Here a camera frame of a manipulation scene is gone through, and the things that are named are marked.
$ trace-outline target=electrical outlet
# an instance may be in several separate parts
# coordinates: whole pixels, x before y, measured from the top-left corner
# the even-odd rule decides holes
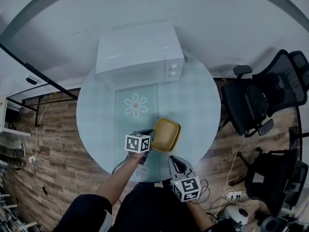
[[[29,157],[29,162],[32,163],[33,161],[35,161],[35,156]]]
[[[241,198],[241,194],[242,194],[242,191],[230,191],[227,193],[227,199],[230,200],[232,196],[233,196],[233,199],[235,199],[237,196]]]

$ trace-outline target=black shirt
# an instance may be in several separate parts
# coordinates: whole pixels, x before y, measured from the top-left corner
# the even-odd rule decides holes
[[[186,204],[164,188],[137,185],[123,200],[109,232],[200,232]],[[101,196],[85,194],[77,197],[54,232],[98,232],[112,213],[112,205]],[[231,219],[219,222],[207,232],[234,232]]]

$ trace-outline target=round table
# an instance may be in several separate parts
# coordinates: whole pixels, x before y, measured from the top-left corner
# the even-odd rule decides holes
[[[143,166],[138,166],[132,181],[160,182],[169,179],[168,157],[176,155],[195,165],[212,144],[220,122],[221,102],[217,86],[207,68],[192,54],[183,64],[180,80],[108,90],[89,73],[77,101],[77,127],[90,156],[112,172],[127,155],[125,135],[152,129],[166,117],[181,125],[173,151],[153,150]]]

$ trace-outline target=chair armrest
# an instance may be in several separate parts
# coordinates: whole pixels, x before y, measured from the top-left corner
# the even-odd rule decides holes
[[[252,72],[252,69],[249,65],[237,65],[233,68],[234,74],[237,76],[243,76]]]
[[[257,131],[259,133],[260,136],[264,136],[267,133],[269,133],[274,127],[274,120],[270,119],[269,121],[267,121],[264,125],[261,125]]]

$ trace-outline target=white microwave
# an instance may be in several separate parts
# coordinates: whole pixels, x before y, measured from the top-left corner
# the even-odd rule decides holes
[[[96,73],[110,90],[179,80],[184,56],[168,23],[110,31],[101,36]]]

